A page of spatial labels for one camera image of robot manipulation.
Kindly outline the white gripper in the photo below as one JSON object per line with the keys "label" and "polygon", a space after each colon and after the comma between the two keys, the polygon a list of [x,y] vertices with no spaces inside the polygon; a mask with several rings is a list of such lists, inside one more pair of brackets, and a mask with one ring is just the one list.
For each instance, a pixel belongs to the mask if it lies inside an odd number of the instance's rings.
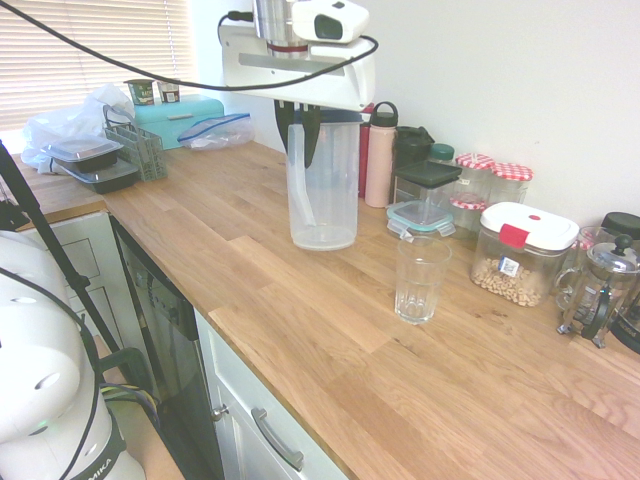
{"label": "white gripper", "polygon": [[275,121],[285,151],[295,104],[304,130],[304,162],[310,167],[321,109],[361,111],[374,97],[376,44],[363,37],[349,44],[315,43],[300,58],[280,58],[252,27],[220,28],[224,85],[237,93],[275,99]]}

